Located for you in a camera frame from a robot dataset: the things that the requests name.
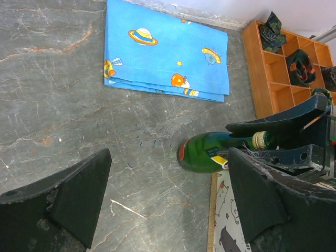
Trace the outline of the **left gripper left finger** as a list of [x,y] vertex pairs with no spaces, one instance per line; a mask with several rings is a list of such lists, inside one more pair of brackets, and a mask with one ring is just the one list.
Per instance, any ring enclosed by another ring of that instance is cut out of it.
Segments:
[[111,168],[109,149],[1,194],[1,251],[87,251]]

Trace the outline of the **blue patterned cloth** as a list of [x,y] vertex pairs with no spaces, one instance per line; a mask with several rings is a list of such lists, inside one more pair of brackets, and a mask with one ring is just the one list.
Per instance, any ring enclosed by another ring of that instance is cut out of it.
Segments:
[[125,1],[107,1],[104,85],[223,102],[227,33]]

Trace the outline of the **dark rolled item top-left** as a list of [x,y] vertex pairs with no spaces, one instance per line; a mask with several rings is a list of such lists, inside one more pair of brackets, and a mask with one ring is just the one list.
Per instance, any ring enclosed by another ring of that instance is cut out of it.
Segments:
[[271,12],[267,21],[259,25],[262,49],[277,53],[287,43],[286,35],[281,32],[282,23],[274,12]]

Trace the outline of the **dark rolled item bottom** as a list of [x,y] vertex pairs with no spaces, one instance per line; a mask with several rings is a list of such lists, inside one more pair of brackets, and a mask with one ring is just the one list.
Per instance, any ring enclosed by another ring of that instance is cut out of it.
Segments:
[[325,88],[315,88],[311,91],[311,95],[324,95],[325,97],[327,97],[328,100],[328,105],[333,105],[333,96],[331,94],[331,92]]

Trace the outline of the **dark rolled item right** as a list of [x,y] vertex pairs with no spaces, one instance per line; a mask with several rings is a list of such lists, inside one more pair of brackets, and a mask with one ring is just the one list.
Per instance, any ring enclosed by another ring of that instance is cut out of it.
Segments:
[[326,89],[336,91],[336,66],[322,67],[321,73]]

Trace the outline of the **green glass bottle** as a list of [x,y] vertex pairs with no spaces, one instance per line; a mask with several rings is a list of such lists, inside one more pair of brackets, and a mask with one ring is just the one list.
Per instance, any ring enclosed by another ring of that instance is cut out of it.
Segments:
[[242,150],[274,150],[277,147],[275,135],[259,131],[244,138],[234,137],[229,132],[210,132],[184,141],[177,151],[179,165],[195,173],[214,173],[229,168],[227,151],[230,148]]

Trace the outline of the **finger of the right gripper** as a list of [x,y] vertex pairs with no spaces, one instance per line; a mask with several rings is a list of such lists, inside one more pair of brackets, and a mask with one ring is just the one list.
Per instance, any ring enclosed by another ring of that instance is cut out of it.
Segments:
[[258,162],[289,172],[304,169],[320,172],[325,168],[328,160],[325,149],[315,144],[308,144],[290,150],[248,150],[246,148],[230,148],[228,150],[219,150],[219,154],[225,158],[229,158],[229,152],[231,150],[237,151],[238,154],[245,154]]
[[226,129],[238,138],[266,131],[277,138],[283,149],[308,144],[324,147],[327,142],[327,109],[328,98],[318,93],[286,111],[254,121],[229,123]]

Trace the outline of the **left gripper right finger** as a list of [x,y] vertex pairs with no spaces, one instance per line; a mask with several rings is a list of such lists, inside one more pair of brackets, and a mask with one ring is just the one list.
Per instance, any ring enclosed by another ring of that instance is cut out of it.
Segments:
[[253,251],[335,251],[335,191],[228,150],[245,242]]

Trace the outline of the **orange wooden compartment tray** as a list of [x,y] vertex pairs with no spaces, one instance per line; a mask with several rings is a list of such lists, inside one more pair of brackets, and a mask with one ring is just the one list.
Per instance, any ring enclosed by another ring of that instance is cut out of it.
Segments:
[[[277,53],[263,50],[259,26],[254,20],[243,31],[244,49],[250,76],[256,116],[267,117],[288,110],[310,98],[315,88],[324,88],[321,70],[334,65],[327,44],[282,30],[287,43]],[[311,58],[316,80],[309,87],[290,83],[286,57],[302,49]]]

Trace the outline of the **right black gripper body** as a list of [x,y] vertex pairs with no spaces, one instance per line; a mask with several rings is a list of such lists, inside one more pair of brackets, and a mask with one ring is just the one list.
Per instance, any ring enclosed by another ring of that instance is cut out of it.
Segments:
[[313,145],[307,154],[300,154],[308,165],[295,169],[293,174],[322,188],[335,189],[335,105],[328,106],[326,112],[304,126],[292,144]]

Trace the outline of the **dark rolled item centre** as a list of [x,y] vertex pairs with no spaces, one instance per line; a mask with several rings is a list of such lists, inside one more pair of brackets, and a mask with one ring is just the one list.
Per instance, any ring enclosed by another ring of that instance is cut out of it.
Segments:
[[297,49],[286,57],[290,84],[293,86],[310,87],[316,80],[316,71],[309,55]]

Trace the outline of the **brown canvas tote bag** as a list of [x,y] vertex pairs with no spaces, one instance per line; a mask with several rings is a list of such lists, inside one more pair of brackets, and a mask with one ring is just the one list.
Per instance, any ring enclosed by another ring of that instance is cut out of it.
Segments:
[[227,170],[211,177],[207,251],[252,251],[245,242]]

